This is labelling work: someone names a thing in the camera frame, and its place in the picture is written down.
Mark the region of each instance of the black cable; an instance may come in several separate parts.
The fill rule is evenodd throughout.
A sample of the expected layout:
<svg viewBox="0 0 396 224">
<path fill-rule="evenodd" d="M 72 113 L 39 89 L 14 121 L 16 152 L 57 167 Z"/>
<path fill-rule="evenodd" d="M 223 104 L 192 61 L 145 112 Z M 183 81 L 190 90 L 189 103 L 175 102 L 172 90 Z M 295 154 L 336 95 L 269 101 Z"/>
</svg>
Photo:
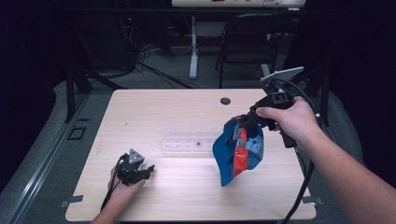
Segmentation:
<svg viewBox="0 0 396 224">
<path fill-rule="evenodd" d="M 110 200 L 110 198 L 111 198 L 111 194 L 113 193 L 113 191 L 114 191 L 114 189 L 116 188 L 116 186 L 120 183 L 120 181 L 119 181 L 119 182 L 116 184 L 116 186 L 113 187 L 113 185 L 114 185 L 114 180 L 116 179 L 116 176 L 117 176 L 117 171 L 119 170 L 120 162 L 121 162 L 122 160 L 125 160 L 125 157 L 126 157 L 126 154 L 120 156 L 119 160 L 117 161 L 115 171 L 114 171 L 114 173 L 113 173 L 113 176 L 111 176 L 111 184 L 110 184 L 110 187 L 108 188 L 108 192 L 107 192 L 106 197 L 105 197 L 105 199 L 103 200 L 102 206 L 101 206 L 101 208 L 100 208 L 101 211 L 105 208 L 106 204 L 108 203 L 108 200 Z"/>
<path fill-rule="evenodd" d="M 159 71 L 159 70 L 157 70 L 157 69 L 155 69 L 155 68 L 152 68 L 152 67 L 150 67 L 150 66 L 148 66 L 148 65 L 146 65 L 146 64 L 144 64 L 144 63 L 141 63 L 141 62 L 137 62 L 137 64 L 139 64 L 140 66 L 142 66 L 142 68 L 145 69 L 146 71 L 149 71 L 149 72 L 151 72 L 151 73 L 154 73 L 154 74 L 158 75 L 159 77 L 168 78 L 168 79 L 170 79 L 170 80 L 176 82 L 177 84 L 179 84 L 179 85 L 181 85 L 181 86 L 183 86 L 183 87 L 185 87 L 185 88 L 187 88 L 187 89 L 194 89 L 194 87 L 200 89 L 199 86 L 195 85 L 195 84 L 192 83 L 192 82 L 188 82 L 188 81 L 185 81 L 185 80 L 176 78 L 176 77 L 169 76 L 169 75 L 165 74 L 164 72 Z"/>
<path fill-rule="evenodd" d="M 308 166 L 308 171 L 306 173 L 306 176 L 304 178 L 304 182 L 301 185 L 300 191 L 297 195 L 297 199 L 293 205 L 293 207 L 290 209 L 288 214 L 286 215 L 285 219 L 283 220 L 282 224 L 288 223 L 290 220 L 291 216 L 294 214 L 294 212 L 297 210 L 298 206 L 300 205 L 300 201 L 304 196 L 304 193 L 306 191 L 306 188 L 308 187 L 309 180 L 311 179 L 312 173 L 314 173 L 315 169 L 315 164 L 312 161 L 309 161 L 309 166 Z"/>
<path fill-rule="evenodd" d="M 301 153 L 298 151 L 297 148 L 295 149 L 295 151 L 296 151 L 296 155 L 297 155 L 298 159 L 301 162 L 301 165 L 303 166 L 304 177 L 306 177 L 306 164 L 305 164 L 305 161 L 303 159 L 303 156 L 301 155 Z"/>
<path fill-rule="evenodd" d="M 306 93 L 304 91 L 302 91 L 296 84 L 294 84 L 291 81 L 283 80 L 283 79 L 279 79 L 279 78 L 274 78 L 273 80 L 281 81 L 281 82 L 284 82 L 284 83 L 288 83 L 294 89 L 296 89 L 300 94 L 302 94 L 303 97 L 305 98 L 305 100 L 308 102 L 308 104 L 312 108 L 312 110 L 314 111 L 315 117 L 317 119 L 318 126 L 321 127 L 320 118 L 317 116 L 318 115 L 318 111 L 317 111 L 314 103 L 312 102 L 312 100 L 306 95 Z M 286 224 L 290 220 L 291 216 L 295 213 L 295 211 L 297 210 L 298 206 L 300 205 L 300 202 L 301 202 L 302 198 L 304 197 L 304 193 L 306 191 L 306 188 L 308 187 L 308 183 L 309 183 L 309 180 L 311 179 L 311 176 L 312 176 L 312 173 L 314 172 L 314 169 L 315 169 L 315 164 L 310 160 L 309 161 L 309 165 L 308 165 L 308 170 L 306 171 L 306 173 L 304 175 L 304 181 L 303 181 L 303 184 L 300 187 L 300 191 L 299 191 L 299 193 L 297 195 L 297 198 L 296 198 L 296 200 L 294 202 L 294 205 L 289 210 L 289 212 L 286 215 L 285 219 L 283 220 L 282 224 Z"/>
<path fill-rule="evenodd" d="M 303 97 L 305 98 L 305 100 L 308 102 L 309 106 L 311 106 L 312 110 L 314 111 L 315 118 L 317 119 L 318 126 L 321 127 L 321 121 L 320 121 L 320 118 L 318 117 L 319 112 L 317 111 L 317 109 L 316 109 L 314 103 L 312 102 L 312 100 L 308 97 L 308 95 L 306 95 L 306 93 L 304 91 L 302 91 L 296 84 L 294 84 L 291 81 L 283 80 L 283 79 L 280 79 L 280 78 L 274 78 L 273 80 L 288 83 L 294 89 L 296 89 L 300 94 L 302 94 Z"/>
</svg>

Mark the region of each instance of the wooden table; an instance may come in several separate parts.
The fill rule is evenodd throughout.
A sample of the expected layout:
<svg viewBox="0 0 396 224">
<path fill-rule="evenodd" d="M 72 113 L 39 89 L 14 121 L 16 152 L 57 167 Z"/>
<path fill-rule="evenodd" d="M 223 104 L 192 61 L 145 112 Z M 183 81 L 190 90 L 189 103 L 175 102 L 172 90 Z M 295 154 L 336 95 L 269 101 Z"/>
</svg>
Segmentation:
<svg viewBox="0 0 396 224">
<path fill-rule="evenodd" d="M 115 91 L 74 193 L 83 200 L 70 203 L 67 220 L 89 221 L 99 213 L 110 170 L 130 148 L 146 158 L 141 168 L 155 164 L 155 170 L 120 220 L 283 219 L 304 177 L 279 133 L 263 129 L 264 159 L 226 187 L 220 186 L 211 151 L 224 123 L 247 113 L 264 95 L 263 90 Z M 231 103 L 221 104 L 222 97 Z M 292 218 L 315 214 L 314 205 L 302 203 Z"/>
</svg>

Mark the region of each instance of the wrist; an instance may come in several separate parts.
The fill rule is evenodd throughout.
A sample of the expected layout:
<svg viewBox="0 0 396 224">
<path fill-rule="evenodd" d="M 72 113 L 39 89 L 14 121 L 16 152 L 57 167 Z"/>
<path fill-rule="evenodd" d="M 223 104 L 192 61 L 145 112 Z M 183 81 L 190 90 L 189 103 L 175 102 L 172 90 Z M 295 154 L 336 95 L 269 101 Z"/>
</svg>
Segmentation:
<svg viewBox="0 0 396 224">
<path fill-rule="evenodd" d="M 327 141 L 331 141 L 329 137 L 319 128 L 311 129 L 312 131 L 305 134 L 302 141 L 298 143 L 299 147 L 304 149 L 308 154 L 312 150 L 325 146 Z"/>
</svg>

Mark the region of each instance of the desk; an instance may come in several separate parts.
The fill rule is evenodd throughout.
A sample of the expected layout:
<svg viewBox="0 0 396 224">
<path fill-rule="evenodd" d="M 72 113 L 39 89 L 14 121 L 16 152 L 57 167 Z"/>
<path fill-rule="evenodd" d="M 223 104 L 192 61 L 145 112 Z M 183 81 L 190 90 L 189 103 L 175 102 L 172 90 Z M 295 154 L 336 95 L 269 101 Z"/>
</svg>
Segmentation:
<svg viewBox="0 0 396 224">
<path fill-rule="evenodd" d="M 305 0 L 172 0 L 173 7 L 304 7 Z"/>
<path fill-rule="evenodd" d="M 173 7 L 289 7 L 294 9 L 304 7 L 305 0 L 224 0 L 213 2 L 212 0 L 172 0 Z M 196 46 L 196 22 L 195 17 L 191 20 L 191 65 L 190 79 L 197 78 L 198 50 Z M 262 66 L 264 75 L 269 75 L 268 67 Z"/>
<path fill-rule="evenodd" d="M 283 147 L 279 133 L 265 128 L 263 161 L 224 188 L 211 151 L 224 123 L 247 113 L 264 95 L 262 90 L 115 91 L 74 192 L 83 200 L 70 203 L 67 220 L 89 221 L 99 213 L 110 170 L 131 147 L 146 157 L 142 168 L 155 164 L 155 170 L 120 220 L 284 218 L 304 177 L 294 150 Z M 222 105 L 222 97 L 231 103 Z M 172 145 L 176 141 L 179 147 Z M 292 218 L 315 214 L 312 204 L 302 203 Z"/>
</svg>

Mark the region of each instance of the gray carpet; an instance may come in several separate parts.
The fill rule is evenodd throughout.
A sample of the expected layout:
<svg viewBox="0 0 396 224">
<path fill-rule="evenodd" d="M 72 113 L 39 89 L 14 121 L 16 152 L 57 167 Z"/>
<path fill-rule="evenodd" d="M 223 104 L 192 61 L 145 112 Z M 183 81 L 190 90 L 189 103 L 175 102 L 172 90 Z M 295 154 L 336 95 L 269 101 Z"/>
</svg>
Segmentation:
<svg viewBox="0 0 396 224">
<path fill-rule="evenodd" d="M 278 58 L 277 70 L 280 70 L 283 66 L 282 62 L 288 50 L 289 42 L 286 41 L 283 46 L 280 52 L 281 55 Z M 205 45 L 205 42 L 200 46 L 198 78 L 195 80 L 189 79 L 190 52 L 176 54 L 173 51 L 155 49 L 149 53 L 144 63 L 168 75 L 194 83 L 202 89 L 216 89 L 219 85 L 219 71 L 214 70 L 214 67 L 218 51 L 218 47 L 210 44 Z M 110 72 L 101 74 L 103 76 L 111 75 Z M 260 70 L 256 71 L 254 66 L 226 65 L 225 74 L 224 88 L 261 87 L 261 83 L 258 81 Z M 111 80 L 130 89 L 182 88 L 177 84 L 173 84 L 173 87 L 157 75 L 141 71 L 140 67 L 136 67 L 127 76 Z M 7 223 L 9 218 L 15 214 L 20 214 L 20 217 L 16 219 L 20 223 L 68 223 L 64 217 L 66 208 L 59 205 L 61 201 L 67 200 L 73 195 L 112 92 L 109 87 L 96 80 L 91 79 L 90 82 L 93 86 L 92 94 L 81 95 L 76 91 L 78 99 L 82 103 L 75 119 L 69 124 L 64 124 L 67 111 L 65 83 L 61 83 L 55 88 L 57 103 L 51 117 L 36 139 L 20 169 L 0 196 L 0 209 L 2 211 L 0 223 Z M 335 141 L 354 158 L 361 161 L 359 138 L 342 104 L 332 94 L 329 112 L 330 129 Z M 67 139 L 73 128 L 85 129 L 85 133 L 80 140 Z M 59 143 L 59 153 L 54 156 L 55 160 L 49 166 L 49 172 L 42 176 L 45 181 L 38 186 L 39 191 L 36 195 L 32 195 L 31 203 L 23 207 L 24 212 L 16 211 L 16 213 L 13 213 L 16 205 L 20 202 L 19 199 L 25 187 L 29 185 L 29 181 L 35 175 L 35 171 L 40 167 L 42 161 L 56 143 Z M 303 157 L 305 163 L 308 164 L 308 158 L 304 153 Z M 314 219 L 291 221 L 290 223 L 347 223 L 339 205 L 316 171 L 312 176 L 309 189 L 312 195 L 322 198 L 325 204 L 317 206 L 318 214 Z"/>
</svg>

